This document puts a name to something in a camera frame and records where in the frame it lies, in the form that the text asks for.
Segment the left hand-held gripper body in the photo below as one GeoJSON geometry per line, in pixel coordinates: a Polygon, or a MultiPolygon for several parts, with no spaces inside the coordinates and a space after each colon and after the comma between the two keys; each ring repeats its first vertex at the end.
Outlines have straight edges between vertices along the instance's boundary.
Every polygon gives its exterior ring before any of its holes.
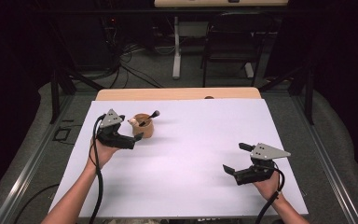
{"type": "Polygon", "coordinates": [[[118,132],[121,126],[119,115],[110,109],[103,117],[98,131],[97,139],[107,147],[117,147],[120,149],[133,149],[135,139],[130,136],[122,135],[118,132]]]}

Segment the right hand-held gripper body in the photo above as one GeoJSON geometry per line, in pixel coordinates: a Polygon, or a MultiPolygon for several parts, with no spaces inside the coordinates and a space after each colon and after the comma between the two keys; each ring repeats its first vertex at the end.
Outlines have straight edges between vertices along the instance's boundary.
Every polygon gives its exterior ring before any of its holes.
{"type": "Polygon", "coordinates": [[[235,171],[234,178],[238,185],[270,179],[275,169],[274,160],[290,156],[290,152],[258,143],[254,150],[250,152],[250,159],[253,164],[247,169],[235,171]]]}

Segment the wooden cup with animal figure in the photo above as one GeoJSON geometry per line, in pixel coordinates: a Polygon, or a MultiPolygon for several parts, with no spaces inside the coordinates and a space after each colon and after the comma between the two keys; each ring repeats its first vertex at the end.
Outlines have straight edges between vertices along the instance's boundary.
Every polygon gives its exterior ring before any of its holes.
{"type": "Polygon", "coordinates": [[[141,133],[143,138],[150,138],[154,132],[153,120],[148,118],[147,114],[136,114],[128,120],[132,127],[132,134],[137,135],[141,133]]]}

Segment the black makeup brush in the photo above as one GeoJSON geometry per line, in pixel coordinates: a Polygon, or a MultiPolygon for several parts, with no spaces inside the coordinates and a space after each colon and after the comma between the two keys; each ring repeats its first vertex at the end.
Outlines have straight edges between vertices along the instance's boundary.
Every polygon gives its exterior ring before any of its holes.
{"type": "Polygon", "coordinates": [[[139,124],[139,127],[144,127],[146,125],[146,123],[153,119],[153,118],[156,118],[160,115],[160,112],[158,110],[155,110],[150,116],[147,117],[147,119],[145,119],[144,121],[142,121],[140,124],[139,124]]]}

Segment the person's right hand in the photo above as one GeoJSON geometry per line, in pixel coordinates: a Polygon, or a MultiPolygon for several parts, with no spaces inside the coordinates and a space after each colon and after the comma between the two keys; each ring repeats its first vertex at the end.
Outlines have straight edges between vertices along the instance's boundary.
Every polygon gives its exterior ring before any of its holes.
{"type": "Polygon", "coordinates": [[[268,200],[277,190],[280,184],[280,176],[274,172],[270,179],[255,182],[254,186],[257,188],[260,195],[268,200]]]}

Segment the person's left hand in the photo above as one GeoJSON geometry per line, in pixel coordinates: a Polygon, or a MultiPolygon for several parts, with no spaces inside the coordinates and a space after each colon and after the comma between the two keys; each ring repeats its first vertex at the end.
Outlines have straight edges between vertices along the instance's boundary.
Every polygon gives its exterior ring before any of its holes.
{"type": "Polygon", "coordinates": [[[95,171],[96,165],[99,165],[99,168],[102,169],[116,152],[116,147],[107,147],[99,140],[90,140],[89,155],[85,168],[95,171]]]}

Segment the light wooden table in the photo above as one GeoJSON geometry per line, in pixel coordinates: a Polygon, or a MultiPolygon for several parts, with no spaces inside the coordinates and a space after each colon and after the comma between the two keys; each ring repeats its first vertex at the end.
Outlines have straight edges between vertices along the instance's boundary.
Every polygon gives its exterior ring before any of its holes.
{"type": "Polygon", "coordinates": [[[259,90],[254,87],[105,89],[97,93],[96,101],[157,101],[223,98],[261,99],[261,94],[259,90]]]}

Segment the white table sheet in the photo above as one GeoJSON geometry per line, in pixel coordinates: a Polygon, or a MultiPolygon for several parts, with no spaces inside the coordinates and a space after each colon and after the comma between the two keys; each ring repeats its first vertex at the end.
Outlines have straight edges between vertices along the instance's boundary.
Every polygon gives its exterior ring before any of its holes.
{"type": "Polygon", "coordinates": [[[111,218],[250,217],[265,199],[251,185],[238,185],[223,165],[241,170],[251,165],[239,143],[282,143],[262,99],[172,101],[94,101],[55,197],[74,184],[89,155],[96,119],[113,109],[130,119],[160,112],[154,133],[134,149],[116,152],[94,182],[80,215],[111,218]]]}

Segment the white desk foot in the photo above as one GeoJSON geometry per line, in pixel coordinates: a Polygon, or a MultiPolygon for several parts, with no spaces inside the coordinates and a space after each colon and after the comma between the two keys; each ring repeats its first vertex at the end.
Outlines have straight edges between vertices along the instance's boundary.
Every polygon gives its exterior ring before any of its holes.
{"type": "Polygon", "coordinates": [[[245,70],[246,76],[247,76],[248,78],[253,78],[253,77],[255,76],[254,69],[253,69],[251,63],[247,63],[247,64],[244,66],[244,70],[245,70]]]}

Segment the white desk leg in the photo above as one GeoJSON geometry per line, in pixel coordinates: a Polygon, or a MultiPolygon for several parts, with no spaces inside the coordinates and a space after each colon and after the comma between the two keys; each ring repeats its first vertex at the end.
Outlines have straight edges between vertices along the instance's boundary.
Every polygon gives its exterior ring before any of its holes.
{"type": "Polygon", "coordinates": [[[180,36],[179,36],[179,20],[174,18],[174,57],[172,78],[179,79],[181,72],[181,51],[180,51],[180,36]]]}

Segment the black folding chair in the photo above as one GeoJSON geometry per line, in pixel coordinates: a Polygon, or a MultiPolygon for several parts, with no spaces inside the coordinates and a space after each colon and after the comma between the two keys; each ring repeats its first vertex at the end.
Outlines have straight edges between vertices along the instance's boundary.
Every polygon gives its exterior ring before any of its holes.
{"type": "Polygon", "coordinates": [[[207,25],[202,52],[202,86],[206,86],[208,63],[247,63],[255,65],[255,78],[265,40],[273,31],[276,20],[267,13],[223,12],[207,25]]]}

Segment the light wooden desk top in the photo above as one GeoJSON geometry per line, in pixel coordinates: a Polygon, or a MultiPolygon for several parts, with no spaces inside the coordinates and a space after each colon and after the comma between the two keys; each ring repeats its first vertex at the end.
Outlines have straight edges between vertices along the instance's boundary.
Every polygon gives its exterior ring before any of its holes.
{"type": "Polygon", "coordinates": [[[154,0],[155,7],[283,7],[289,0],[154,0]]]}

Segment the black metal stand frame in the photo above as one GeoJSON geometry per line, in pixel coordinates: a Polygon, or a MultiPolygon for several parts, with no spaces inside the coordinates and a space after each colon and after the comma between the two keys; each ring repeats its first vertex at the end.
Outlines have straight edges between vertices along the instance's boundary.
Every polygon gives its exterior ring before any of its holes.
{"type": "Polygon", "coordinates": [[[310,65],[298,66],[287,74],[273,79],[258,90],[260,92],[269,91],[289,77],[292,78],[292,81],[287,91],[291,96],[298,96],[301,92],[304,92],[304,115],[309,124],[313,125],[312,107],[314,74],[310,65]]]}
{"type": "Polygon", "coordinates": [[[52,70],[50,76],[50,91],[51,91],[51,104],[52,104],[52,116],[50,123],[53,124],[61,114],[61,105],[60,105],[60,89],[65,94],[74,95],[76,93],[76,86],[73,82],[73,78],[79,80],[80,82],[86,84],[89,87],[92,87],[96,91],[103,89],[103,86],[97,84],[91,79],[84,77],[74,69],[69,67],[57,65],[52,70]]]}

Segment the aluminium floor rail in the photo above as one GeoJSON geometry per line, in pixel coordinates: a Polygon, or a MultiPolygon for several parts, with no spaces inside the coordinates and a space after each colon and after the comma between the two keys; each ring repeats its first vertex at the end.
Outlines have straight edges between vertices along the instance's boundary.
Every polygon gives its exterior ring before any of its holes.
{"type": "Polygon", "coordinates": [[[73,150],[82,116],[71,114],[73,96],[61,98],[61,114],[51,124],[44,97],[0,194],[0,224],[38,224],[48,213],[73,150]]]}
{"type": "Polygon", "coordinates": [[[358,224],[358,211],[355,208],[352,199],[337,172],[335,165],[331,161],[320,135],[317,133],[315,126],[312,125],[309,122],[309,119],[306,117],[304,103],[298,96],[293,96],[292,101],[296,107],[297,113],[300,115],[311,136],[312,142],[315,145],[315,153],[324,170],[329,185],[334,192],[335,197],[337,198],[338,204],[345,218],[347,219],[348,224],[358,224]]]}

